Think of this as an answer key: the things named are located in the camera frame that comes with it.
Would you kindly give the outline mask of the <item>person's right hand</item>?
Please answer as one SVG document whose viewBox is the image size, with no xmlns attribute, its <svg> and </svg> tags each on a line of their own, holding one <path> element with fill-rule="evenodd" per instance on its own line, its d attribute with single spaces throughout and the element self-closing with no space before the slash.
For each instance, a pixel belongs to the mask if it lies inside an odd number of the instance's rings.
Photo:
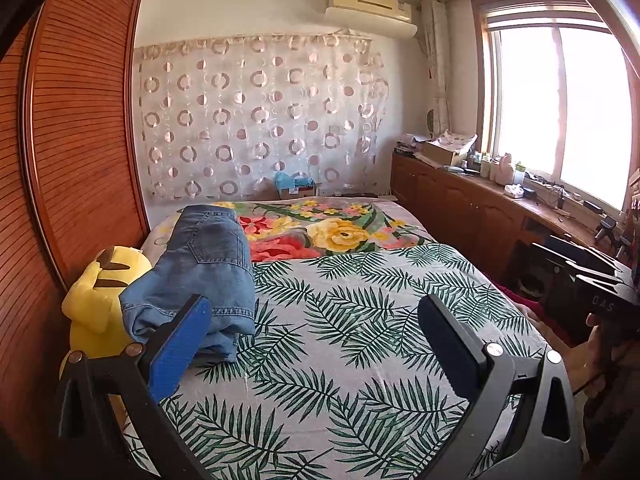
<svg viewBox="0 0 640 480">
<path fill-rule="evenodd" d="M 605 386 L 604 374 L 608 364 L 620 362 L 632 367 L 639 366 L 639 341 L 624 341 L 617 347 L 609 347 L 603 338 L 604 319 L 599 315 L 588 314 L 588 340 L 570 347 L 532 309 L 524 304 L 515 304 L 515 307 L 538 330 L 547 344 L 562 356 L 574 392 L 584 390 L 588 398 L 594 398 Z"/>
</svg>

